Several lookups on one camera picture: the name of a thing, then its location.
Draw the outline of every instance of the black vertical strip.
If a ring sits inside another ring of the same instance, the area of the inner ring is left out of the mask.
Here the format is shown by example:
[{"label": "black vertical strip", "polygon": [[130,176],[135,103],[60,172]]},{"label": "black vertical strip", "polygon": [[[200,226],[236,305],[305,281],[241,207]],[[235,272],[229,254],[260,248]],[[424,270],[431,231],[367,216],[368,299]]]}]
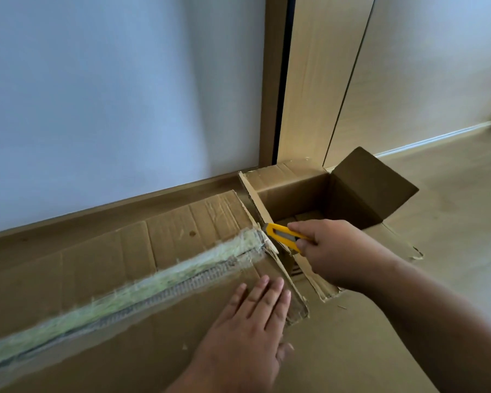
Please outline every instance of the black vertical strip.
[{"label": "black vertical strip", "polygon": [[358,47],[357,57],[354,59],[353,69],[351,70],[351,75],[349,76],[349,80],[347,81],[346,91],[344,92],[344,97],[342,98],[342,103],[340,104],[340,109],[338,111],[337,120],[334,122],[333,133],[331,134],[331,138],[329,139],[329,145],[327,146],[326,155],[324,156],[324,161],[322,165],[326,163],[327,153],[329,153],[329,148],[331,147],[331,142],[333,141],[333,135],[335,130],[337,129],[338,120],[340,119],[340,114],[342,112],[343,104],[346,100],[347,91],[349,90],[349,85],[351,84],[351,79],[353,78],[354,68],[357,66],[358,56],[360,55],[360,50],[362,49],[362,45],[364,44],[364,39],[366,38],[367,28],[369,27],[369,21],[371,20],[371,16],[373,15],[373,8],[375,7],[376,0],[373,0],[373,5],[371,6],[371,11],[369,11],[369,16],[367,18],[366,28],[364,29],[364,34],[362,34],[362,39],[360,40],[360,46]]},{"label": "black vertical strip", "polygon": [[288,0],[288,9],[285,14],[284,44],[282,47],[282,65],[280,68],[279,97],[276,103],[275,138],[273,144],[272,164],[276,164],[280,141],[280,129],[282,127],[282,113],[284,111],[285,83],[288,79],[289,50],[291,48],[291,36],[293,34],[293,19],[295,17],[296,0]]}]

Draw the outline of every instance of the white wall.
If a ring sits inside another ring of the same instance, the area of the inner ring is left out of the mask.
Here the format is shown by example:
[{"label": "white wall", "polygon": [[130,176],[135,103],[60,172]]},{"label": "white wall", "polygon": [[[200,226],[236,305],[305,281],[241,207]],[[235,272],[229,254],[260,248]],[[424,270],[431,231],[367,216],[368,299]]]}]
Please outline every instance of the white wall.
[{"label": "white wall", "polygon": [[257,165],[265,0],[0,0],[0,230]]}]

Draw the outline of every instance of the corrugated cardboard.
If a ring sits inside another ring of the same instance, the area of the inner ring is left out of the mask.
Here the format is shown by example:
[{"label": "corrugated cardboard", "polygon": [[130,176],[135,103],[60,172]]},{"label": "corrugated cardboard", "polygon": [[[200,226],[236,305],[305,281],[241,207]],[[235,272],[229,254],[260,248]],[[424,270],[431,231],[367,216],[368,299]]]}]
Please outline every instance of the corrugated cardboard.
[{"label": "corrugated cardboard", "polygon": [[[169,270],[255,226],[230,191],[3,271],[0,339]],[[280,260],[266,250],[254,264],[1,369],[0,389],[159,391],[187,365],[236,286],[251,286],[263,274],[282,276],[292,290],[288,323],[308,316]]]},{"label": "corrugated cardboard", "polygon": [[[287,225],[308,219],[345,219],[403,259],[422,257],[383,223],[418,188],[360,147],[331,173],[306,159],[239,176],[264,223]],[[285,246],[280,248],[290,252]],[[293,258],[322,300],[340,292],[315,274],[306,258],[298,254],[293,254]]]}]

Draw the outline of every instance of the clear tape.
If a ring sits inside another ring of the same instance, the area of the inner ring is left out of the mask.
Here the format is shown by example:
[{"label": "clear tape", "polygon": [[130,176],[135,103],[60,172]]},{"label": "clear tape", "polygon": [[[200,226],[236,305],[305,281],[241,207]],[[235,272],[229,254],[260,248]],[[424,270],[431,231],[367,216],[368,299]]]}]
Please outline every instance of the clear tape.
[{"label": "clear tape", "polygon": [[126,285],[81,308],[2,338],[0,368],[212,284],[246,264],[261,260],[265,246],[261,231],[243,230],[235,238],[194,258]]}]

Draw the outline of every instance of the hand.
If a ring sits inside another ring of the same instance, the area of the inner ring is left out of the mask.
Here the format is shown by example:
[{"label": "hand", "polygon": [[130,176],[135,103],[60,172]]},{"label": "hand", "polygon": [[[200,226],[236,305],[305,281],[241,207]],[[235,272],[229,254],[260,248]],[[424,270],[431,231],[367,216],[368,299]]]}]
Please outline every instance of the hand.
[{"label": "hand", "polygon": [[314,243],[296,242],[313,271],[331,284],[364,292],[383,270],[402,260],[346,221],[329,219],[291,222],[288,228]]},{"label": "hand", "polygon": [[167,393],[180,391],[258,393],[271,389],[284,357],[293,351],[281,344],[291,301],[279,277],[264,291],[263,276],[242,302],[246,284],[236,289],[198,346],[191,364]]}]

